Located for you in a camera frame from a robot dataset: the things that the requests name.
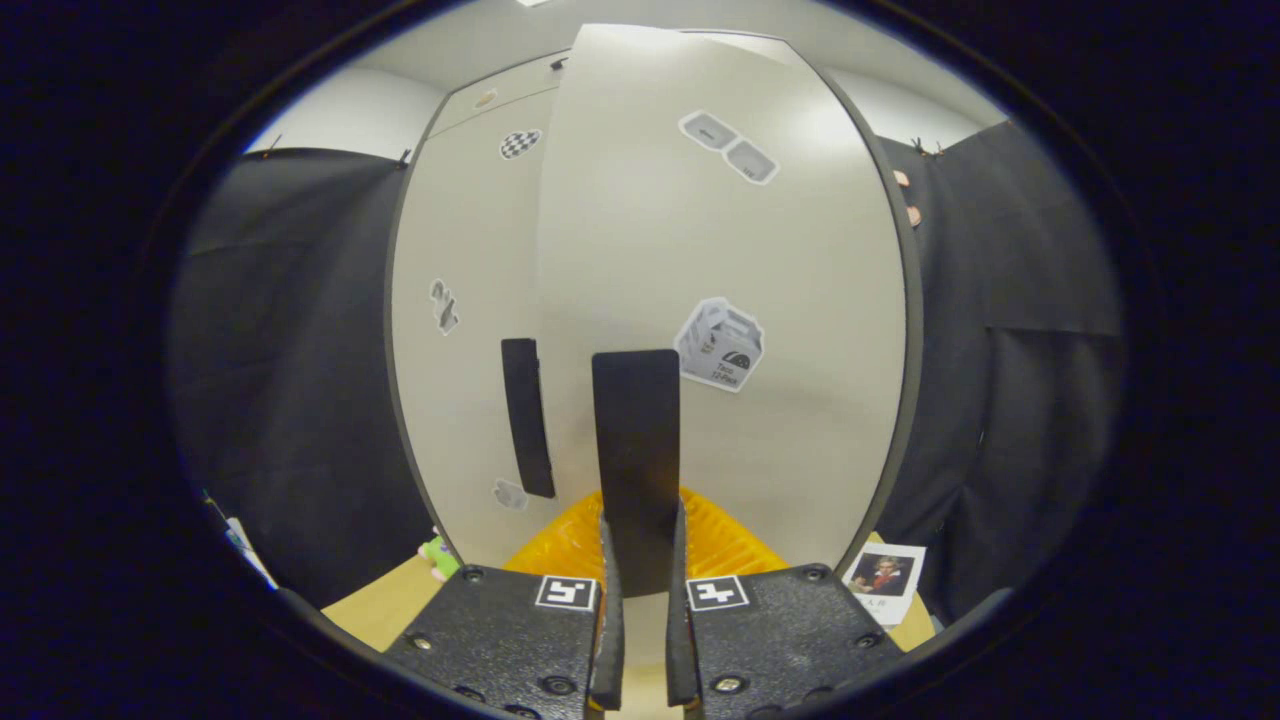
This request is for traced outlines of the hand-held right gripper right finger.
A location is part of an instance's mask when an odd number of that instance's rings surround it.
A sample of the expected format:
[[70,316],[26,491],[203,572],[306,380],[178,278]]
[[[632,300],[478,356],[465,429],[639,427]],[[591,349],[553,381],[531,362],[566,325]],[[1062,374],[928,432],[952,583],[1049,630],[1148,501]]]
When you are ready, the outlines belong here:
[[756,541],[682,491],[666,620],[666,700],[686,719],[783,719],[859,691],[904,650],[822,562],[698,577]]

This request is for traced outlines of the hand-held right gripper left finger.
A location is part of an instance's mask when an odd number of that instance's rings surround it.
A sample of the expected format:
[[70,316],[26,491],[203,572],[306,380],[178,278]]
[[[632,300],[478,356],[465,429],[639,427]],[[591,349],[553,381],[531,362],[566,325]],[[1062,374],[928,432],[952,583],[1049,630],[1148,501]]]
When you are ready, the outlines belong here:
[[625,602],[594,493],[507,568],[458,568],[387,648],[442,691],[522,717],[599,717],[622,705]]

